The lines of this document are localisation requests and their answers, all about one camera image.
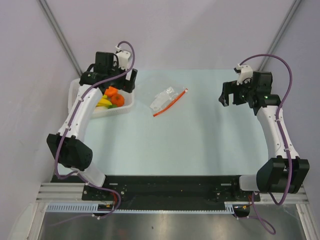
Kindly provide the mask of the yellow toy banana bunch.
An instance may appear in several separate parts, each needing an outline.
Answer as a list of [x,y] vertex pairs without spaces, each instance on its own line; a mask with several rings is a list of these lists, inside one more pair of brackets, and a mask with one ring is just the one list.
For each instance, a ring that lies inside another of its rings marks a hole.
[[106,98],[101,98],[99,100],[99,102],[96,104],[96,107],[106,107],[106,108],[109,108],[110,106],[112,106],[112,102],[109,101],[108,99]]

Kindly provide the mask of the white toy radish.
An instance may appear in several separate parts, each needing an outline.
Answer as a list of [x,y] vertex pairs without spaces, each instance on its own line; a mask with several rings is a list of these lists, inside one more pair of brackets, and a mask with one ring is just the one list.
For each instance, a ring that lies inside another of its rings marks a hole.
[[108,108],[105,106],[97,106],[94,110],[97,112],[101,112],[101,111],[107,111]]

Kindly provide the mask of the orange toy tangerine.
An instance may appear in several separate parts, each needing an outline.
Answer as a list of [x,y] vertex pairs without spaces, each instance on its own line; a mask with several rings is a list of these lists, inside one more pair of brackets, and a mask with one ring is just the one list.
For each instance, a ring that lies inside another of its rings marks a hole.
[[106,95],[108,98],[111,98],[113,95],[116,95],[118,93],[118,89],[112,86],[109,86],[105,92],[104,95]]

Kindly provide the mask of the clear zip top bag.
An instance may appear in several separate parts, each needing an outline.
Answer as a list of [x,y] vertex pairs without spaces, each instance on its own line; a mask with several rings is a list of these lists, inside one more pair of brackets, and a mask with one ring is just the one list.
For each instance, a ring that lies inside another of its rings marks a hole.
[[170,78],[149,77],[136,87],[136,98],[156,117],[171,108],[188,89]]

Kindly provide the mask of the green toy chili pepper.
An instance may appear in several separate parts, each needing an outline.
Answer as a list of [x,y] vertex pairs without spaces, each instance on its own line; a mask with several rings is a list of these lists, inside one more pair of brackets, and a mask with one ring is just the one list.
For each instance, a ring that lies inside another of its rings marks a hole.
[[117,105],[112,104],[112,105],[108,106],[108,109],[113,109],[113,108],[117,108],[117,107],[118,107]]

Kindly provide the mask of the orange toy pumpkin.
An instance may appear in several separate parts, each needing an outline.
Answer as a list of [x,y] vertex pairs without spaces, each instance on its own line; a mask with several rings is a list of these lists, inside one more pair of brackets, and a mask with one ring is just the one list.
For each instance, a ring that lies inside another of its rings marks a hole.
[[122,107],[125,104],[125,98],[119,93],[115,93],[110,98],[110,101],[113,105],[116,105],[117,107]]

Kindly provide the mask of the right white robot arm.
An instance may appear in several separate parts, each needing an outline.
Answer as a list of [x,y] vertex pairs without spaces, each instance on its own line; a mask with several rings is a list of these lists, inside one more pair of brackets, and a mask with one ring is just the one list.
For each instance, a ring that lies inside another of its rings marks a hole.
[[296,194],[310,169],[307,159],[300,158],[293,147],[286,129],[281,99],[272,94],[273,76],[271,72],[234,68],[238,79],[224,82],[219,102],[227,107],[229,96],[233,104],[248,104],[257,117],[265,137],[268,161],[255,175],[242,175],[239,183],[230,188],[231,196],[242,201],[249,191],[262,193]]

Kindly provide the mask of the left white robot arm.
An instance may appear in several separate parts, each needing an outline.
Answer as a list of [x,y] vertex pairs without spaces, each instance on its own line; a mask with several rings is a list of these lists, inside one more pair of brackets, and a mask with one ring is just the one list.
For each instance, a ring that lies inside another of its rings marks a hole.
[[138,71],[133,68],[134,51],[121,50],[95,54],[79,79],[77,97],[62,127],[56,134],[49,134],[46,142],[54,157],[54,166],[59,164],[72,170],[73,174],[94,185],[93,194],[100,200],[110,196],[111,188],[104,184],[106,176],[92,162],[93,151],[84,143],[84,136],[96,105],[108,87],[131,93],[135,88]]

